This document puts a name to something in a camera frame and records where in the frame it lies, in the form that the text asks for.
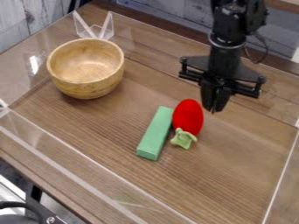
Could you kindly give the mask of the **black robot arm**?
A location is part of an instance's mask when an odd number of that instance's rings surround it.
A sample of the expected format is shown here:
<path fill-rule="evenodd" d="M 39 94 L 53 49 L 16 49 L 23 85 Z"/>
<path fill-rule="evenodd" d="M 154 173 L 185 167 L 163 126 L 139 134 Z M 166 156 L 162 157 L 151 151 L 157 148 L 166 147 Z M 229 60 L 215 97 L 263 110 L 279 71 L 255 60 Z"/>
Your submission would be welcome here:
<path fill-rule="evenodd" d="M 210 54 L 181 57 L 179 77 L 201 86 L 203 107 L 221 112 L 233 95 L 258 98 L 267 77 L 242 62 L 249 36 L 267 23 L 265 0 L 210 0 Z"/>

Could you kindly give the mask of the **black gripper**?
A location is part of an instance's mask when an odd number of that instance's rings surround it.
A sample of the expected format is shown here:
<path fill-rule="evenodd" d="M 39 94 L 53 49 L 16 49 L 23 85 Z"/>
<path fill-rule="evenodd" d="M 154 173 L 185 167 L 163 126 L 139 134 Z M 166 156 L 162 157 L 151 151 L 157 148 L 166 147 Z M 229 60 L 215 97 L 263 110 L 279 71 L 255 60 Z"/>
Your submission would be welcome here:
<path fill-rule="evenodd" d="M 221 112 L 233 95 L 258 98 L 267 78 L 242 62 L 242 48 L 247 34 L 233 32 L 210 34 L 210 55 L 182 56 L 179 77 L 201 86 L 202 105 L 211 112 Z"/>

